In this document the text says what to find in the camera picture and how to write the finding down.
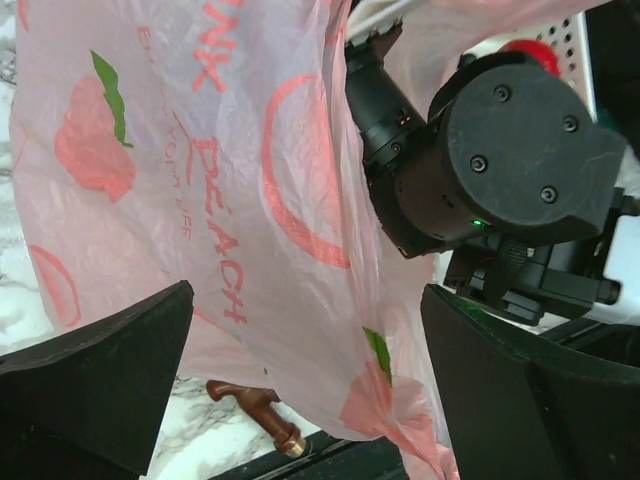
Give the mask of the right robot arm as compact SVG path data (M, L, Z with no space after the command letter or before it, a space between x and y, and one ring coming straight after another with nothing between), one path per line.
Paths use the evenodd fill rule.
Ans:
M623 137L520 49L460 65L421 115L384 67L401 31L350 43L345 58L371 202L402 256L449 253L445 285L513 322L637 325Z

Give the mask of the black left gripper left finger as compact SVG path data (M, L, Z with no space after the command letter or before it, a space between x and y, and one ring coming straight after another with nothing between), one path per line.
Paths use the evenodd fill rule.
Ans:
M148 472L193 316L180 281L1 358L4 479L138 479Z

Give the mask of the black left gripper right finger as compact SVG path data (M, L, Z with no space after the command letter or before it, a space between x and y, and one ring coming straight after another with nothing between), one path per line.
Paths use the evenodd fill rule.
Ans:
M421 315L464 479L635 479L639 331L576 320L534 334L437 285Z

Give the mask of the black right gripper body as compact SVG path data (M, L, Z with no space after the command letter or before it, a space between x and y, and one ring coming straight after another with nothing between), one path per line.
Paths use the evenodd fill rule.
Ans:
M365 165L398 161L435 164L437 135L385 69L384 58L403 33L396 22L345 46L346 96L363 142Z

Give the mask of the pink plastic bag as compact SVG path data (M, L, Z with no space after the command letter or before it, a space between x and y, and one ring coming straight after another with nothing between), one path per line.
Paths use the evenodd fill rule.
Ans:
M382 232L345 94L351 1L20 1L14 193L71 331L180 281L183 374L275 390L454 479L420 301L435 255ZM425 110L467 48L584 1L414 1L390 56Z

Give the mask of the red fake pomegranate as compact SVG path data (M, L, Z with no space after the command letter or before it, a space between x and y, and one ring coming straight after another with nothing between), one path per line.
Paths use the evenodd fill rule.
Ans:
M559 60L554 50L547 44L532 39L516 39L505 43L500 52L521 52L538 62L547 72L561 76Z

